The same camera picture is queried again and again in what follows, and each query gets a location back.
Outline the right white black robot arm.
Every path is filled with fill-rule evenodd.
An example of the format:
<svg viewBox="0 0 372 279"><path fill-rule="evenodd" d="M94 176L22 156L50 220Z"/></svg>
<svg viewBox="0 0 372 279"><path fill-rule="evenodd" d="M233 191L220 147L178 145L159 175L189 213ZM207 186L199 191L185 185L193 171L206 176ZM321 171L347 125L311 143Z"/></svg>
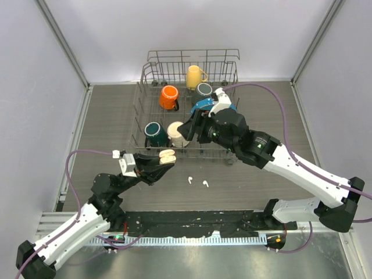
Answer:
<svg viewBox="0 0 372 279"><path fill-rule="evenodd" d="M313 195L294 201L269 200L262 216L268 229L295 221L319 221L339 233L351 228L364 187L360 178L338 177L290 154L278 139L251 130L244 116L231 108L216 114L197 109L177 130L187 141L196 137L201 144L214 142L244 164L278 174Z"/></svg>

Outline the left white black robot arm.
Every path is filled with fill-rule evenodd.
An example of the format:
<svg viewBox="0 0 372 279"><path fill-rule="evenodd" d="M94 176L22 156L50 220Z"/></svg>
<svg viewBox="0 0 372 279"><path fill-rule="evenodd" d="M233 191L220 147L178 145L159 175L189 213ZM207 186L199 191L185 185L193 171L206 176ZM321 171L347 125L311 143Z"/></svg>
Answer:
<svg viewBox="0 0 372 279"><path fill-rule="evenodd" d="M114 150L108 154L119 163L118 175L101 173L94 178L92 197L78 203L78 211L57 229L35 243L24 241L17 250L16 278L54 278L80 248L110 230L119 231L126 219L121 193L138 183L153 185L176 162L172 149L155 156Z"/></svg>

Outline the blue plate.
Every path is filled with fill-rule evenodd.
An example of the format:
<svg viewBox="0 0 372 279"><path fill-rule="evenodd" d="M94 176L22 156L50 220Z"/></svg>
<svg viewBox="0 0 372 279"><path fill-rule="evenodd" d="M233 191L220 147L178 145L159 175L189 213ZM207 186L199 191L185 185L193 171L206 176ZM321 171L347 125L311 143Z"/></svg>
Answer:
<svg viewBox="0 0 372 279"><path fill-rule="evenodd" d="M216 114L217 112L227 108L225 105L218 105L217 103L218 102L212 98L200 100L192 107L191 115L193 115L197 109L212 111Z"/></svg>

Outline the cream white mug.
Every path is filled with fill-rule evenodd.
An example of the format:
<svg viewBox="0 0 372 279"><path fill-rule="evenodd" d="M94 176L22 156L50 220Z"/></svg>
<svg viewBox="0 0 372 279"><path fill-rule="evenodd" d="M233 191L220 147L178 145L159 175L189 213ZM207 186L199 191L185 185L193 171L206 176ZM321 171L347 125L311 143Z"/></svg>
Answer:
<svg viewBox="0 0 372 279"><path fill-rule="evenodd" d="M183 122L175 121L170 123L167 128L167 135L172 146L175 148L185 148L189 144L189 141L185 140L184 137L178 132L178 128L181 125L183 125Z"/></svg>

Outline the dark green mug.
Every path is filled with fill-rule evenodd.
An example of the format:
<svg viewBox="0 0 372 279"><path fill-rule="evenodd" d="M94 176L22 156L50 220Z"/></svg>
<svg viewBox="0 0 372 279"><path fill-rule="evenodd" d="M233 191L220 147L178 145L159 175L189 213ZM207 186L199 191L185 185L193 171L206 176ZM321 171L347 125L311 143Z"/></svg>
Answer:
<svg viewBox="0 0 372 279"><path fill-rule="evenodd" d="M156 122L148 123L144 128L145 148L150 150L150 147L160 148L168 147L169 138L163 126Z"/></svg>

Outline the grey mug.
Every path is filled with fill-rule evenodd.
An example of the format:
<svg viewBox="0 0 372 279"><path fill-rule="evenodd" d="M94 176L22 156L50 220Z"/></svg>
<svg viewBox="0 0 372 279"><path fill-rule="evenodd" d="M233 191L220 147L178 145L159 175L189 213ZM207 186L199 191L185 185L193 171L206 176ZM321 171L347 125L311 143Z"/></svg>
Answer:
<svg viewBox="0 0 372 279"><path fill-rule="evenodd" d="M191 94L192 105L197 102L209 98L213 93L213 88L209 83L199 83Z"/></svg>

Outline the orange mug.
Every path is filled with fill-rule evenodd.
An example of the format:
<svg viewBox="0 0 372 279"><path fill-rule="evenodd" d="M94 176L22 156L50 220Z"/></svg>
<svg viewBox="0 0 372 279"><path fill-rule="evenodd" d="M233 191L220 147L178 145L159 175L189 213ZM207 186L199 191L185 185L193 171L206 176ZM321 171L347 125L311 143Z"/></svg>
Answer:
<svg viewBox="0 0 372 279"><path fill-rule="evenodd" d="M159 105L166 110L179 110L178 104L179 91L173 85L165 85L160 93Z"/></svg>

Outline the yellow mug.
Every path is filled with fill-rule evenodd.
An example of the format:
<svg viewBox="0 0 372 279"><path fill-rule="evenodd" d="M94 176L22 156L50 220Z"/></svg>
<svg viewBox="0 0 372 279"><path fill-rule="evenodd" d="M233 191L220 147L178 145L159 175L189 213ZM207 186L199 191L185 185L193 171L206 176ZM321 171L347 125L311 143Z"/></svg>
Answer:
<svg viewBox="0 0 372 279"><path fill-rule="evenodd" d="M186 75L186 86L189 90L195 90L200 83L208 81L208 75L197 65L191 65Z"/></svg>

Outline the white earbud centre right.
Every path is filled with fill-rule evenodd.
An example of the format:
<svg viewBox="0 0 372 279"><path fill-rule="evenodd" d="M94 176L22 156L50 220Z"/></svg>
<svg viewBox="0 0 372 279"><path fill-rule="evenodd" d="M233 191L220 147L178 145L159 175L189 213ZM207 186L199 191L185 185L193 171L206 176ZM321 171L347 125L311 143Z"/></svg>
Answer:
<svg viewBox="0 0 372 279"><path fill-rule="evenodd" d="M209 183L206 180L204 180L202 184L209 188Z"/></svg>

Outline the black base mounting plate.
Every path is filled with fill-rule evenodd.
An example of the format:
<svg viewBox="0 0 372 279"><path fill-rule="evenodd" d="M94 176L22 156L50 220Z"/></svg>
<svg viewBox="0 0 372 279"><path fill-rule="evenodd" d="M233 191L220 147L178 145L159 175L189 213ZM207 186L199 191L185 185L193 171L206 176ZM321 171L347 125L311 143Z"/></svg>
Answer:
<svg viewBox="0 0 372 279"><path fill-rule="evenodd" d="M255 237L259 231L294 231L297 224L281 224L254 210L125 212L120 229L129 236L202 238L218 231L223 238Z"/></svg>

